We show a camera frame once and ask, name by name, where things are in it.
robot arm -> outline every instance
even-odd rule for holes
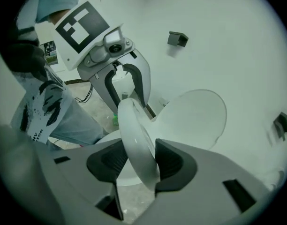
[[[151,90],[150,67],[135,44],[123,36],[121,25],[114,25],[90,2],[85,2],[56,24],[54,36],[68,70],[77,68],[80,77],[91,82],[114,113],[120,98],[112,78],[120,65],[132,75],[142,106],[147,105]]]

poster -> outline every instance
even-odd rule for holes
[[[58,64],[56,45],[54,41],[44,43],[40,45],[40,48],[45,52],[45,59],[49,66]]]

wall-mounted bracket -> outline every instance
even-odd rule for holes
[[[283,112],[274,121],[278,137],[285,141],[285,133],[287,133],[287,115]]]
[[[189,38],[184,33],[180,33],[180,32],[169,32],[169,33],[170,35],[167,41],[168,44],[174,45],[174,46],[179,45],[179,46],[185,47]]]

black rectangular slot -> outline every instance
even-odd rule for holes
[[[130,52],[130,54],[131,54],[131,56],[135,59],[135,58],[137,58],[137,56],[136,56],[136,54],[132,51],[132,52]]]
[[[242,212],[256,203],[254,198],[236,179],[224,181],[223,184]]]
[[[66,162],[66,161],[69,161],[70,160],[70,158],[68,158],[68,157],[58,157],[58,158],[55,158],[54,159],[54,162],[56,163],[56,164],[59,164],[59,163],[63,163],[63,162]]]
[[[124,220],[124,215],[121,211],[120,202],[116,201],[115,197],[110,197],[110,196],[104,197],[96,205],[96,207],[118,220],[121,220],[121,221]]]

green object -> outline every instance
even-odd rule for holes
[[[118,125],[119,125],[119,120],[118,120],[116,114],[113,114],[112,122],[113,122],[113,125],[114,125],[114,126],[118,126]]]

